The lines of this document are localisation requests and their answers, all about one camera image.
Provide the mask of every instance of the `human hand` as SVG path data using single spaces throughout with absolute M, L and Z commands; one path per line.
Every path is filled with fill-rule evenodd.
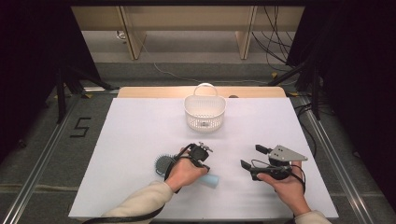
M 302 167 L 300 161 L 293 161 L 291 165 Z M 303 178 L 301 169 L 296 166 L 292 166 L 292 172 Z M 260 173 L 257 177 L 275 189 L 280 200 L 290 208 L 295 216 L 311 211 L 305 200 L 303 185 L 294 176 L 289 175 L 283 180 L 276 180 L 268 174 Z
M 172 168 L 165 183 L 173 192 L 176 192 L 182 187 L 192 184 L 199 177 L 206 175 L 207 172 L 208 170 L 205 167 L 196 167 L 190 159 L 181 158 Z

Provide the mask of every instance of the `gray carpet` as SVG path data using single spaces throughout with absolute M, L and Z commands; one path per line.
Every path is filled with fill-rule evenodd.
M 218 86 L 258 86 L 261 82 L 272 80 L 271 73 L 274 71 L 264 64 L 158 63 L 157 65 L 161 70 L 173 73 L 178 77 L 214 82 L 213 84 Z M 152 63 L 98 63 L 97 68 L 102 80 L 113 86 L 197 85 L 195 81 L 161 73 Z M 288 67 L 278 65 L 278 68 L 287 69 Z M 260 82 L 221 83 L 220 81 L 224 81 L 225 78 L 227 81 L 256 80 Z M 295 78 L 293 77 L 285 83 L 292 82 Z M 89 81 L 82 81 L 82 83 L 84 86 L 95 86 Z M 292 85 L 284 86 L 284 89 L 293 91 Z M 54 95 L 55 92 L 48 98 L 48 108 L 42 109 L 36 122 L 25 136 L 24 141 L 27 147 L 16 148 L 0 165 L 0 217 L 6 215 L 9 206 L 35 166 L 35 162 L 55 128 L 57 102 Z M 89 164 L 111 101 L 117 95 L 96 93 L 90 97 L 81 97 L 78 100 L 19 223 L 79 223 L 68 218 L 68 211 Z M 294 106 L 301 104 L 299 97 L 290 99 Z M 320 101 L 325 102 L 325 97 L 322 96 Z M 396 223 L 394 211 L 370 177 L 364 164 L 352 154 L 354 147 L 328 105 L 320 106 L 320 116 L 326 133 L 330 136 L 343 165 L 366 202 L 375 223 Z M 75 130 L 79 118 L 91 118 L 81 122 L 90 129 L 85 137 L 74 138 L 71 135 L 83 133 L 82 130 Z M 301 116 L 301 121 L 309 132 L 315 135 L 306 114 Z M 305 132 L 305 136 L 313 149 L 313 140 L 307 132 Z M 317 138 L 315 141 L 318 147 L 316 162 L 340 216 L 332 220 L 332 223 L 359 223 L 321 144 Z M 264 223 L 281 224 L 284 222 L 285 220 L 273 220 Z

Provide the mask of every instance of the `white tabletop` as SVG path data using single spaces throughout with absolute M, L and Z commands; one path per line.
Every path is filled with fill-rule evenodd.
M 312 209 L 338 217 L 288 98 L 226 99 L 224 123 L 214 133 L 188 127 L 182 98 L 114 99 L 70 217 L 99 217 L 153 180 L 161 154 L 176 154 L 190 143 L 214 150 L 205 164 L 219 176 L 216 188 L 196 182 L 181 189 L 156 220 L 264 220 L 292 216 L 272 187 L 252 181 L 240 160 L 268 161 L 255 145 L 288 147 L 308 157 L 303 162 Z

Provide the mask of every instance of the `sleeve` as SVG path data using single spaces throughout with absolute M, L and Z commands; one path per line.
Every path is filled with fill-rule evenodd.
M 302 214 L 297 216 L 294 220 L 296 224 L 331 224 L 331 222 L 319 211 Z
M 174 192 L 164 182 L 153 181 L 145 188 L 131 194 L 124 202 L 102 217 L 137 217 L 149 214 L 172 199 Z

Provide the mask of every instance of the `white basket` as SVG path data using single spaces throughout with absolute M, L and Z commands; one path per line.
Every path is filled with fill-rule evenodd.
M 216 95 L 196 95 L 196 91 L 203 86 L 211 87 Z M 193 95 L 184 100 L 187 124 L 197 132 L 212 133 L 223 123 L 226 105 L 224 97 L 218 96 L 218 90 L 213 85 L 202 83 L 195 88 Z

